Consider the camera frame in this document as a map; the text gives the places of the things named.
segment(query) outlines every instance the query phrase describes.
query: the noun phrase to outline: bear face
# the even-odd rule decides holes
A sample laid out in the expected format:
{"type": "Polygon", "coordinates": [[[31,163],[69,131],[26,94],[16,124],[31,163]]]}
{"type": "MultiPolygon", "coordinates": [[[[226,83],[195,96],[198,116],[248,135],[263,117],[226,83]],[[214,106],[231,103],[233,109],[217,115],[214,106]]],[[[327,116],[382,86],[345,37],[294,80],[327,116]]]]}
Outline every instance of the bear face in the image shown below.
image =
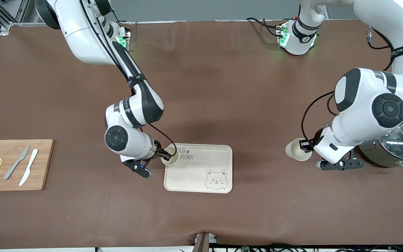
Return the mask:
{"type": "Polygon", "coordinates": [[[208,177],[206,178],[205,186],[208,189],[212,188],[214,190],[225,190],[225,188],[228,187],[227,172],[225,170],[222,170],[220,172],[208,170],[206,172],[206,175],[208,175],[208,177]]]}

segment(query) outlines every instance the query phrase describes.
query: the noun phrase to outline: brown table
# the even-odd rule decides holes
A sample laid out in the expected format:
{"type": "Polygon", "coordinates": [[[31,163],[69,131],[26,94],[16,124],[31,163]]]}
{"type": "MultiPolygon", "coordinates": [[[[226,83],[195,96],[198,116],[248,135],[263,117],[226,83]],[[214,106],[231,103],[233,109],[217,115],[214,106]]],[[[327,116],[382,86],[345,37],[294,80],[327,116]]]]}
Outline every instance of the brown table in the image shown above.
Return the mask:
{"type": "MultiPolygon", "coordinates": [[[[304,56],[248,22],[131,28],[131,54],[165,103],[156,126],[175,142],[231,146],[233,190],[166,191],[160,161],[152,179],[133,174],[104,145],[105,108],[129,96],[116,67],[78,61],[60,31],[12,27],[0,38],[0,139],[56,144],[44,191],[0,192],[0,249],[187,245],[200,232],[229,244],[403,244],[403,170],[320,172],[317,154],[284,152],[307,105],[347,70],[387,64],[363,24],[325,21],[304,56]]],[[[309,136],[332,118],[325,102],[309,136]]]]}

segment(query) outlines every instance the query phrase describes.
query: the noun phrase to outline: cooking pot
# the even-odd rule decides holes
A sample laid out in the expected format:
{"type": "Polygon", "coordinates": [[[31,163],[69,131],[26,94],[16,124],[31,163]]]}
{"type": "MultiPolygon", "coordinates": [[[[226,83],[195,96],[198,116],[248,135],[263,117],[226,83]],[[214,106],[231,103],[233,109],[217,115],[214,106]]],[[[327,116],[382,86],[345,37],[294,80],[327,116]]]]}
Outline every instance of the cooking pot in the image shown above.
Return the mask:
{"type": "Polygon", "coordinates": [[[363,142],[359,147],[374,163],[403,169],[403,123],[386,135],[363,142]]]}

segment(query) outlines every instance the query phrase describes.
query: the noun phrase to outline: table knife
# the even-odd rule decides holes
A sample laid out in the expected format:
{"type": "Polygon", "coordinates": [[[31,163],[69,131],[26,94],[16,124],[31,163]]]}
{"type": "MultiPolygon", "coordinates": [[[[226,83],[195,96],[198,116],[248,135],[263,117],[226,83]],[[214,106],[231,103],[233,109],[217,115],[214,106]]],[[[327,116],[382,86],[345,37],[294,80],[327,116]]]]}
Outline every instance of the table knife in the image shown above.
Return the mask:
{"type": "Polygon", "coordinates": [[[18,163],[21,162],[26,157],[28,151],[29,151],[29,145],[26,146],[26,149],[24,149],[23,153],[21,153],[21,156],[18,158],[15,164],[13,164],[13,166],[6,172],[6,174],[4,174],[3,177],[4,180],[10,178],[18,163]]]}
{"type": "Polygon", "coordinates": [[[37,153],[38,153],[38,149],[34,149],[32,151],[32,155],[30,155],[29,164],[27,164],[26,171],[24,172],[23,178],[21,179],[19,186],[22,186],[24,184],[24,182],[26,182],[27,178],[29,177],[30,167],[32,166],[32,163],[34,162],[34,159],[37,156],[37,153]]]}

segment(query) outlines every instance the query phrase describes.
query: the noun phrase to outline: cutting board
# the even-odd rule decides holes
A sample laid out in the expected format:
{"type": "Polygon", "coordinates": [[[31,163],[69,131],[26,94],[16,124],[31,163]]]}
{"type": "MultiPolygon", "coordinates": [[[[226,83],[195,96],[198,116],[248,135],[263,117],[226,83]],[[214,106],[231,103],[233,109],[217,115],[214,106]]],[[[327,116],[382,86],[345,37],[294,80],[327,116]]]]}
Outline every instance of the cutting board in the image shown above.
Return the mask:
{"type": "Polygon", "coordinates": [[[53,147],[52,139],[0,140],[0,158],[3,159],[0,167],[0,190],[43,190],[53,147]],[[4,174],[20,157],[27,145],[30,147],[26,157],[16,166],[10,178],[4,180],[4,174]],[[19,186],[34,149],[38,149],[38,154],[30,167],[30,175],[26,182],[19,186]]]}

